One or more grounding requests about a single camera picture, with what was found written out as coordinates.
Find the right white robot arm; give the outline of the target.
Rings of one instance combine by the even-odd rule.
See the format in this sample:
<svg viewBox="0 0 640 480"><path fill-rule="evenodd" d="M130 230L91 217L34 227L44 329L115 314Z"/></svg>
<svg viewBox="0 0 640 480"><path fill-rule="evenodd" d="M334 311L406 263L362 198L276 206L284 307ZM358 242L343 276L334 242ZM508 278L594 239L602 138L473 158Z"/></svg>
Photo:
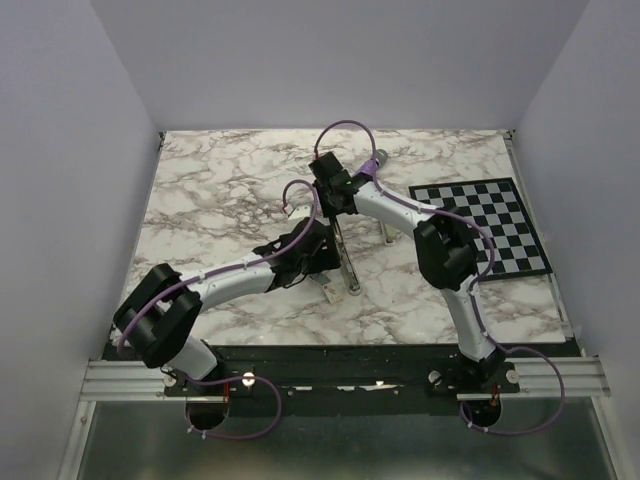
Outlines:
<svg viewBox="0 0 640 480"><path fill-rule="evenodd" d="M454 322L462 384L474 392L493 384L504 353L484 325L478 249L472 234L479 227L455 210L431 207L384 189L376 176L375 160L350 174L329 152L315 158L309 168L326 217L371 217L414 241L419 271L441 292Z"/></svg>

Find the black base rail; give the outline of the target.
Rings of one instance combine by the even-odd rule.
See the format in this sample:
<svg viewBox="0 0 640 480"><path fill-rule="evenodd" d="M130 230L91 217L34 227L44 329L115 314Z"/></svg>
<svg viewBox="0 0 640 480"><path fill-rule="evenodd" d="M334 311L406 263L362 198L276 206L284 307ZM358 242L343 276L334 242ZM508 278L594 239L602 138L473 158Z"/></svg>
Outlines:
<svg viewBox="0 0 640 480"><path fill-rule="evenodd" d="M191 383L171 367L141 362L90 364L82 393L105 402L167 401L204 423L226 418L455 416L466 401L497 410L525 391L524 365L550 370L523 348L501 356L485 380L454 346L220 347L222 384Z"/></svg>

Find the staple tray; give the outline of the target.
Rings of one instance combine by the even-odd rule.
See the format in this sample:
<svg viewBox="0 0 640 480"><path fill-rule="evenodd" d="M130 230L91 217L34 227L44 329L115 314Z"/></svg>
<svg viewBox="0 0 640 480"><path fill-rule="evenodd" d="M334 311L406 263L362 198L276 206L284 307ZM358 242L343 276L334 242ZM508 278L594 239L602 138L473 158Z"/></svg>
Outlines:
<svg viewBox="0 0 640 480"><path fill-rule="evenodd" d="M328 287L331 283L331 280L323 273L311 274L309 278L321 288Z"/></svg>

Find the purple glitter microphone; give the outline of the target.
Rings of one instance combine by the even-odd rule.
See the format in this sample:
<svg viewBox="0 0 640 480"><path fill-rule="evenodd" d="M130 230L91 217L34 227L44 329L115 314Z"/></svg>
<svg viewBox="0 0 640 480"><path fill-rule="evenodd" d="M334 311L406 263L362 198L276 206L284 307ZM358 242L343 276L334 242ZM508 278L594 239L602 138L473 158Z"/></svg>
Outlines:
<svg viewBox="0 0 640 480"><path fill-rule="evenodd" d="M364 174L369 177L375 177L377 172L385 166L389 158L388 152L384 149L377 149L373 157L362 164L357 174Z"/></svg>

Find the black white checkerboard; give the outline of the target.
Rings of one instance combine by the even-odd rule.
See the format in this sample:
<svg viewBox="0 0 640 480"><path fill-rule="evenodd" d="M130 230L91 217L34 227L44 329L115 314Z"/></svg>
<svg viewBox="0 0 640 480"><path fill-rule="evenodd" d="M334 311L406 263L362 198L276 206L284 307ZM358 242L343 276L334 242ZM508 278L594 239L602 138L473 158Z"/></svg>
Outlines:
<svg viewBox="0 0 640 480"><path fill-rule="evenodd" d="M491 237L495 261L486 281L547 275L552 272L546 252L511 177L417 185L414 200L451 209Z"/></svg>

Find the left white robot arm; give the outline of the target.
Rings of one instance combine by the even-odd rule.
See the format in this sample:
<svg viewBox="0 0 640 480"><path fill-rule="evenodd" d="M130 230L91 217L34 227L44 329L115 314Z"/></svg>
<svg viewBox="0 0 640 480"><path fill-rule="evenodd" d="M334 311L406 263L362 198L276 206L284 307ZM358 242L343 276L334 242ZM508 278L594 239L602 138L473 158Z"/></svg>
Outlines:
<svg viewBox="0 0 640 480"><path fill-rule="evenodd" d="M339 267L332 229L305 218L293 231L211 276L181 274L167 263L153 267L116 310L113 325L146 367L177 370L197 393L209 395L221 385L221 361L212 347L191 335L200 314Z"/></svg>

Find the stapler metal base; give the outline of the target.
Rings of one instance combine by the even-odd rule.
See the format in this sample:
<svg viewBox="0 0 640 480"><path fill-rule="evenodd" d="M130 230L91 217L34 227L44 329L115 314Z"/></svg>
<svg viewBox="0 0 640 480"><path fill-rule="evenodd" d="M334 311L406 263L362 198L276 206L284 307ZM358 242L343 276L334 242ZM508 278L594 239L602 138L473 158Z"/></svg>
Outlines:
<svg viewBox="0 0 640 480"><path fill-rule="evenodd" d="M344 237L338 219L336 217L329 218L329 224L333 231L336 248L340 257L340 271L344 280L347 292L351 296L358 296L362 293L361 283L355 271L354 265L350 259L346 248Z"/></svg>

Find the white staple box sleeve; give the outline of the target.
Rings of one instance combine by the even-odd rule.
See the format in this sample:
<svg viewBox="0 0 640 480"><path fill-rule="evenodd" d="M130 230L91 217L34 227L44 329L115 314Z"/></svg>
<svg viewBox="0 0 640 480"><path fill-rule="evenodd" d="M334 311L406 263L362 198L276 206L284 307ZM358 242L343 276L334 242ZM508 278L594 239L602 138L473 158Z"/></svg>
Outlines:
<svg viewBox="0 0 640 480"><path fill-rule="evenodd" d="M343 299L342 290L333 282L324 284L322 290L330 304L335 304Z"/></svg>

